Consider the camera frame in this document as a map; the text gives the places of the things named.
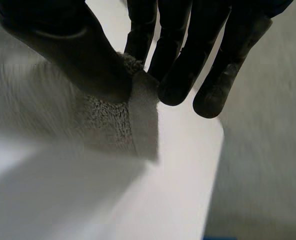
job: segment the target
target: black glove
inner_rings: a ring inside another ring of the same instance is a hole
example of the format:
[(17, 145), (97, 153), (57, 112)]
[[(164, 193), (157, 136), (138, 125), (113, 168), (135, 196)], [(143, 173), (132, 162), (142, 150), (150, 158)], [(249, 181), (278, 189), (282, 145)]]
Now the black glove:
[(0, 24), (82, 91), (127, 101), (132, 80), (84, 0), (0, 0)]
[[(229, 16), (217, 57), (193, 102), (200, 116), (216, 117), (250, 49), (271, 26), (270, 18), (291, 2), (158, 0), (161, 33), (148, 72), (160, 81), (159, 99), (171, 106), (185, 100)], [(127, 6), (131, 32), (125, 52), (145, 62), (154, 35), (157, 0), (127, 0)], [(181, 50), (190, 12), (188, 38)]]

